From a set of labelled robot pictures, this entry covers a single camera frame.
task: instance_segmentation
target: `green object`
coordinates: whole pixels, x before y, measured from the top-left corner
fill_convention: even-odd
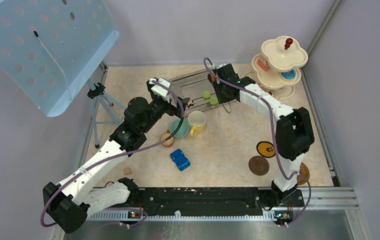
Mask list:
[[[216,96],[212,97],[210,100],[209,100],[209,103],[211,105],[217,105],[218,104],[218,98]]]
[[[211,97],[211,92],[210,91],[203,91],[202,92],[202,98],[209,99],[210,97]]]
[[[171,124],[171,129],[170,129],[171,133],[173,133],[175,129],[177,129],[179,123],[180,123],[180,120],[177,119]],[[181,127],[179,128],[177,133],[174,135],[174,137],[183,138],[188,133],[189,133],[189,123],[186,120],[184,120],[182,121]]]

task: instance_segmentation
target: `cup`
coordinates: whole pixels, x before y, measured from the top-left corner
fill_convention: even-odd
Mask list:
[[[180,123],[180,119],[177,119],[171,124],[171,128],[170,128],[171,133],[173,133],[175,129],[177,129],[179,123]],[[189,133],[189,123],[186,120],[183,120],[181,127],[179,128],[177,133],[174,135],[174,137],[184,138],[187,135],[187,133]]]
[[[171,135],[171,132],[169,130],[166,131],[166,133],[162,134],[159,138],[159,142],[165,140],[167,137]],[[174,144],[174,137],[171,137],[170,139],[166,140],[164,143],[162,143],[162,146],[165,148],[169,148]]]
[[[201,111],[193,111],[188,115],[190,136],[201,134],[206,128],[206,115]]]

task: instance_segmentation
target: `brown cup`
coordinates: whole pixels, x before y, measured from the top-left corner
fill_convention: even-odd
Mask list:
[[[159,138],[159,142],[160,141],[163,141],[165,140],[167,137],[169,137],[171,135],[170,131],[167,130],[166,133],[162,134]],[[171,147],[172,145],[174,144],[174,137],[171,137],[170,139],[168,139],[166,142],[162,143],[162,146],[164,146],[165,148],[169,148]]]

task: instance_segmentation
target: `green bowl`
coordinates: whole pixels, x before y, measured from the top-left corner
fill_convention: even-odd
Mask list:
[[[180,123],[180,120],[177,119],[171,124],[170,131],[173,133],[175,129],[177,129],[178,124]],[[189,123],[184,120],[182,121],[181,127],[179,128],[178,132],[174,135],[176,138],[184,138],[189,133]]]

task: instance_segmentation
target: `red knob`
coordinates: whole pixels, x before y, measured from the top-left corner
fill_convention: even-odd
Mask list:
[[[290,45],[292,45],[292,43],[293,43],[293,39],[290,38],[290,37],[287,38],[287,39],[285,40],[284,49],[285,49],[285,50],[289,49],[289,48],[290,48]]]

